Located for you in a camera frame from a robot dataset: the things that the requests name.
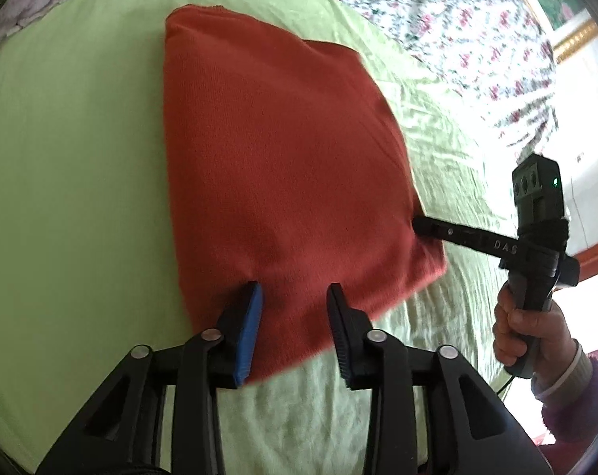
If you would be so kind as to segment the purple sleeve right forearm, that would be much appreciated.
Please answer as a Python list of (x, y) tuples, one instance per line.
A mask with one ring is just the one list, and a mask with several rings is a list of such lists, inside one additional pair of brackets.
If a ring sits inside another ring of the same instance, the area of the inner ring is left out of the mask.
[(543, 423), (557, 442), (584, 443), (598, 432), (598, 359), (576, 343), (573, 361), (553, 383), (533, 378), (531, 389), (543, 404)]

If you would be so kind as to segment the person right hand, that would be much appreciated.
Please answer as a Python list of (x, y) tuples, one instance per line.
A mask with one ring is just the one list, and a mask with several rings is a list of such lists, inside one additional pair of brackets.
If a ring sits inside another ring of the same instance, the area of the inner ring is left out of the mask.
[(505, 367), (513, 366), (528, 352), (523, 337), (539, 340), (534, 375), (541, 386), (552, 386), (573, 363), (577, 342), (555, 302), (547, 312), (518, 309), (513, 292), (505, 283), (498, 293), (494, 315), (494, 354)]

